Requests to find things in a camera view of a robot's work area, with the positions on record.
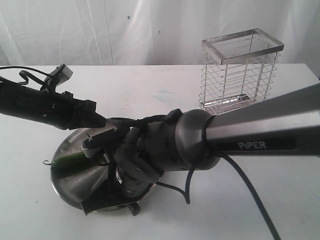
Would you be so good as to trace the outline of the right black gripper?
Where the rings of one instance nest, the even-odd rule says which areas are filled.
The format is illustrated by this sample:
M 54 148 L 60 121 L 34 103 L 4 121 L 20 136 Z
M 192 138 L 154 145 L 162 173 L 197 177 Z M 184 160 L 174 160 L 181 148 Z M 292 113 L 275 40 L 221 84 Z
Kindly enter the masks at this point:
M 95 191 L 83 201 L 85 215 L 128 208 L 133 216 L 137 216 L 141 212 L 138 201 L 148 194 L 153 185 L 132 178 L 105 154 L 99 157 L 99 162 L 108 164 L 108 175 L 101 191 Z

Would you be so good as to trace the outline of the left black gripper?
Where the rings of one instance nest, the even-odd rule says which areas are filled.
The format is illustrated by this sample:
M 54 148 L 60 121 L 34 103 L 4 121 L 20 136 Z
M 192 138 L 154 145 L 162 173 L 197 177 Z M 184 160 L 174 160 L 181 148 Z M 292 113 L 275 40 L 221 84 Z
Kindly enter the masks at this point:
M 96 102 L 73 98 L 71 93 L 35 92 L 35 117 L 38 123 L 61 130 L 103 128 L 106 118 L 96 113 Z

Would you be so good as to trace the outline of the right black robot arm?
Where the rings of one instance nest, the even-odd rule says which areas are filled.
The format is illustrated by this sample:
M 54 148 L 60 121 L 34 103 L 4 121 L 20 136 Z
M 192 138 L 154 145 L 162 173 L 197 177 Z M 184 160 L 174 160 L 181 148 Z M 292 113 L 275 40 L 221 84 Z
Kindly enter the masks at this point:
M 81 202 L 86 214 L 128 207 L 133 215 L 165 172 L 187 171 L 181 191 L 190 201 L 197 170 L 209 170 L 230 156 L 319 156 L 318 84 L 219 115 L 201 109 L 142 119 L 113 117 L 112 129 L 88 138 L 89 158 L 108 157 L 106 180 Z

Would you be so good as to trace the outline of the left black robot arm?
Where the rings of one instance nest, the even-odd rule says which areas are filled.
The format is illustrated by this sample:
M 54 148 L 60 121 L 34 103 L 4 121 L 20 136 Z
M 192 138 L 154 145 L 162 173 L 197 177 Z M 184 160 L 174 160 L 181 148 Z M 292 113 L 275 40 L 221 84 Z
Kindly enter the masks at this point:
M 61 130 L 103 128 L 106 118 L 96 113 L 97 103 L 80 100 L 70 92 L 36 90 L 0 78 L 0 113 L 54 126 Z

